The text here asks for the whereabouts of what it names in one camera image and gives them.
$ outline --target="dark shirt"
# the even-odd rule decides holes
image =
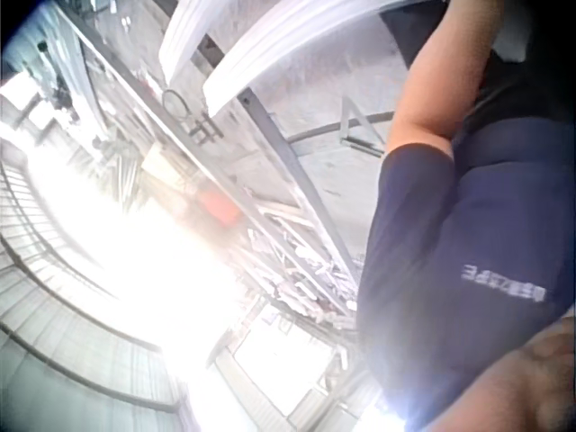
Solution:
[[[419,430],[574,301],[574,131],[493,123],[382,164],[357,325],[391,408]]]

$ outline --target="skin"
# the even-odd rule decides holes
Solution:
[[[576,409],[574,316],[505,355],[427,432],[560,432]]]
[[[473,107],[504,4],[504,0],[450,2],[410,68],[387,153],[417,142],[453,157],[450,140]]]

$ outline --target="navy blue shirt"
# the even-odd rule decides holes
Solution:
[[[383,161],[357,325],[407,430],[574,302],[573,155],[572,126],[525,118],[454,161],[424,144]]]

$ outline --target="sleeve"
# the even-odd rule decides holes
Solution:
[[[394,295],[434,246],[455,201],[454,161],[425,144],[394,150],[382,163],[359,301],[386,285]]]

